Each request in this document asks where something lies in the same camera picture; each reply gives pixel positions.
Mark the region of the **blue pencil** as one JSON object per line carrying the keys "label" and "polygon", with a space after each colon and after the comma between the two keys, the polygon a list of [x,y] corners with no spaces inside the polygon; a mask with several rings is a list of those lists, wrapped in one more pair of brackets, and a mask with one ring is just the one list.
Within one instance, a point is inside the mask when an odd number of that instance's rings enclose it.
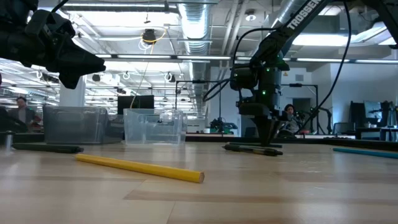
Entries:
{"label": "blue pencil", "polygon": [[359,150],[359,149],[345,149],[345,148],[333,148],[333,151],[349,153],[349,154],[359,154],[359,155],[365,155],[365,156],[398,159],[398,153],[392,153],[392,152],[365,151],[365,150]]}

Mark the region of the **grey translucent plastic bin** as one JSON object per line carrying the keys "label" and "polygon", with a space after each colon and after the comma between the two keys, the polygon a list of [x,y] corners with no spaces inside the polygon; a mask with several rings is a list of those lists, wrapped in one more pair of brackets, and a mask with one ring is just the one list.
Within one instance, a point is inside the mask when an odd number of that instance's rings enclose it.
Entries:
{"label": "grey translucent plastic bin", "polygon": [[45,106],[47,144],[109,144],[123,138],[123,122],[99,107]]}

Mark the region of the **black pen with clip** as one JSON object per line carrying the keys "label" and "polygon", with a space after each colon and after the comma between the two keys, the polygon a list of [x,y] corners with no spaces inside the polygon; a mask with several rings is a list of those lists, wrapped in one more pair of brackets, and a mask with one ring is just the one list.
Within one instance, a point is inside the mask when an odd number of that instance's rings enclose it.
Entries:
{"label": "black pen with clip", "polygon": [[282,156],[284,153],[275,149],[268,149],[263,147],[247,147],[236,144],[226,144],[223,148],[227,151],[246,152],[252,154],[261,154],[265,156]]}

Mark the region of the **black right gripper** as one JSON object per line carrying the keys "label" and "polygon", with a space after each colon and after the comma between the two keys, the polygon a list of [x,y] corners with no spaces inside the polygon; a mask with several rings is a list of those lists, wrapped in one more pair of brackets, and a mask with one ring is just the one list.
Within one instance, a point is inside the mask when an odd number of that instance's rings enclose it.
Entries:
{"label": "black right gripper", "polygon": [[238,111],[252,118],[261,146],[268,146],[280,128],[280,121],[288,121],[289,116],[279,106],[281,71],[263,70],[258,78],[257,89],[251,97],[239,101]]}

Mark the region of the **yellow pencil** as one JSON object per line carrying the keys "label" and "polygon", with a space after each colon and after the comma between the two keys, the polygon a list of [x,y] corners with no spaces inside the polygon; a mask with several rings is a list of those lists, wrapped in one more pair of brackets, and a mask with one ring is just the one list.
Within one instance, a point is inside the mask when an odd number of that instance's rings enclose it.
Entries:
{"label": "yellow pencil", "polygon": [[179,169],[174,167],[160,166],[155,164],[145,164],[140,162],[125,161],[109,157],[93,156],[88,154],[77,154],[75,159],[81,162],[107,166],[117,169],[140,172],[144,174],[157,175],[171,179],[184,180],[194,183],[203,183],[205,174],[203,172]]}

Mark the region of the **slim black pen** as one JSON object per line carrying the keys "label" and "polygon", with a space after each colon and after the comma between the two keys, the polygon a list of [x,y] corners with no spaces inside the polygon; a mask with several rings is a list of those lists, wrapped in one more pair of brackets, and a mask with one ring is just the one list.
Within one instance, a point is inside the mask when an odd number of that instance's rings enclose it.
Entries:
{"label": "slim black pen", "polygon": [[227,144],[234,144],[240,146],[252,146],[252,147],[275,147],[275,148],[283,148],[283,145],[280,144],[267,144],[262,145],[261,143],[247,143],[247,142],[228,142]]}

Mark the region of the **clear plastic bin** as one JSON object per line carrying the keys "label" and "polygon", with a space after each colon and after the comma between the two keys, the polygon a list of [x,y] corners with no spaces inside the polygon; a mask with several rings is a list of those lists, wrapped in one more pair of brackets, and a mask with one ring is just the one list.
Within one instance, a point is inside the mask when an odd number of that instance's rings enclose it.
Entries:
{"label": "clear plastic bin", "polygon": [[130,145],[181,145],[187,133],[187,117],[180,110],[125,109],[125,143]]}

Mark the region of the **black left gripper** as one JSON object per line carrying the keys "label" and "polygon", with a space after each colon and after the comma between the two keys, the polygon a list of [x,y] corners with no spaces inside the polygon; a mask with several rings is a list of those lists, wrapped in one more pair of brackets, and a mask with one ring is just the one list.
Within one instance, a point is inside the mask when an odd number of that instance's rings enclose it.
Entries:
{"label": "black left gripper", "polygon": [[24,37],[18,61],[26,67],[39,65],[58,72],[65,88],[74,90],[82,75],[106,69],[102,58],[72,42],[75,31],[71,22],[55,12],[38,10],[18,29]]}

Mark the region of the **person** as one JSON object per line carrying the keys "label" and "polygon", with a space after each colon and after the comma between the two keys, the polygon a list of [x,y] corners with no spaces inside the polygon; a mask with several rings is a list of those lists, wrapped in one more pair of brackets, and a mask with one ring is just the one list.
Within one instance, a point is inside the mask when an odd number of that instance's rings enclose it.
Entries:
{"label": "person", "polygon": [[36,115],[36,112],[27,106],[26,98],[20,96],[16,99],[17,108],[8,111],[8,115],[26,125],[39,123],[42,120]]}
{"label": "person", "polygon": [[295,115],[295,108],[292,104],[287,104],[284,108],[287,114],[287,122],[280,129],[281,131],[288,131],[292,134],[297,133],[303,126],[303,121]]}

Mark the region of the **silver ventilation duct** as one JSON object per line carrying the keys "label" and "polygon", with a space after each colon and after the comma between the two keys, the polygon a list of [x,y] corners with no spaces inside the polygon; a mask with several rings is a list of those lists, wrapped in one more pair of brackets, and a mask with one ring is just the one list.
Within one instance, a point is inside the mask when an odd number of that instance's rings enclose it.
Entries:
{"label": "silver ventilation duct", "polygon": [[[178,10],[181,15],[181,26],[183,37],[188,40],[185,42],[185,51],[188,56],[207,55],[210,49],[210,43],[205,42],[210,36],[210,12],[211,6],[199,3],[178,4]],[[205,80],[208,66],[201,62],[190,62],[189,72],[192,81]],[[193,96],[197,115],[203,116],[205,109],[202,101],[203,85],[193,83]]]}

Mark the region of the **black computer monitor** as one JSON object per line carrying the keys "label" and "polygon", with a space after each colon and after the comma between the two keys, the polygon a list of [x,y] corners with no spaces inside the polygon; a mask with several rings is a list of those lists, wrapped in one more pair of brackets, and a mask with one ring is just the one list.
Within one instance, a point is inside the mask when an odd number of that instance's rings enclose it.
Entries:
{"label": "black computer monitor", "polygon": [[154,109],[154,95],[119,96],[117,112],[123,115],[124,109]]}

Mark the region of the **small metal post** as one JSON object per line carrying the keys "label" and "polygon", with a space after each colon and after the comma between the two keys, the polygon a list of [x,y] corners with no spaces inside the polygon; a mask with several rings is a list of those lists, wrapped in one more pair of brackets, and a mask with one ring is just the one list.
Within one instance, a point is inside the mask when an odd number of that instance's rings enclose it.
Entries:
{"label": "small metal post", "polygon": [[5,148],[7,151],[10,151],[12,149],[12,144],[13,144],[13,138],[14,138],[15,132],[13,131],[6,131],[5,132]]}

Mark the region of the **background desk monitors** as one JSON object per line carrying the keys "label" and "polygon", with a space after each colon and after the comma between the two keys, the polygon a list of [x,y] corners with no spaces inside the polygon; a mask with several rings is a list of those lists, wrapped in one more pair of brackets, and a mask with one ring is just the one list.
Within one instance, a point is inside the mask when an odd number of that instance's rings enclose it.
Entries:
{"label": "background desk monitors", "polygon": [[356,128],[378,127],[398,128],[398,106],[391,101],[351,101],[349,107],[349,122]]}

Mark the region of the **green background machine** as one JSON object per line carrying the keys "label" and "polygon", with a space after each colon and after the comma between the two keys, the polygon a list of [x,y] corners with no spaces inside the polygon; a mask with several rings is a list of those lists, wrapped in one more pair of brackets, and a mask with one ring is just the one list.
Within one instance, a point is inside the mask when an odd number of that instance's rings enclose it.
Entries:
{"label": "green background machine", "polygon": [[210,133],[234,134],[238,127],[234,123],[227,123],[222,118],[216,118],[210,122]]}

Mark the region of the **rig light bar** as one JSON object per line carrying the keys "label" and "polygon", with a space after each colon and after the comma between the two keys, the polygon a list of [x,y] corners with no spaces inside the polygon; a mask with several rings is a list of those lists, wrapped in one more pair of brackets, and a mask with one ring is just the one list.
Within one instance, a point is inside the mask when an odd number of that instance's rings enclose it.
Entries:
{"label": "rig light bar", "polygon": [[[106,61],[121,62],[210,62],[210,61],[231,61],[229,56],[211,56],[211,55],[138,55],[138,54],[96,54],[97,57]],[[338,58],[284,58],[286,62],[298,63],[338,63]],[[398,60],[384,59],[344,59],[344,63],[353,64],[375,64],[375,65],[398,65]]]}

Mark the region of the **dark green pencil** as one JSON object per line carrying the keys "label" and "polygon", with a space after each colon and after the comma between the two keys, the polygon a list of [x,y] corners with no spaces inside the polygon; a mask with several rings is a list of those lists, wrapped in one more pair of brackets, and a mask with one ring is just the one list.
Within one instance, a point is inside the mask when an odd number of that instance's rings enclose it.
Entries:
{"label": "dark green pencil", "polygon": [[14,149],[25,150],[25,151],[40,151],[40,152],[56,152],[63,154],[77,154],[84,151],[79,146],[66,146],[66,145],[49,145],[49,144],[26,144],[26,143],[15,143],[12,145]]}

